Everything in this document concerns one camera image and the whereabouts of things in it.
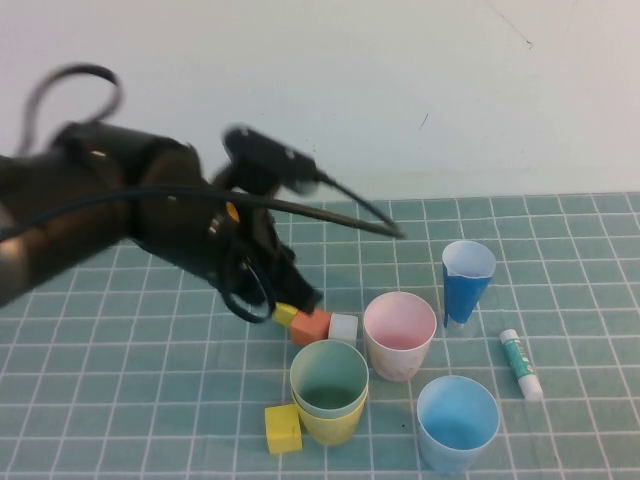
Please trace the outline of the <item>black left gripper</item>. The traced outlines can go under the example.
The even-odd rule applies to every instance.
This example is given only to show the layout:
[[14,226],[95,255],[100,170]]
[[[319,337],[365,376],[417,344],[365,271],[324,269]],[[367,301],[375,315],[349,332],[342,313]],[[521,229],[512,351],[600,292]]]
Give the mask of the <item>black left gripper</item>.
[[203,204],[213,208],[209,235],[216,247],[211,282],[227,305],[274,305],[314,311],[322,295],[294,266],[268,203],[277,187],[205,187]]

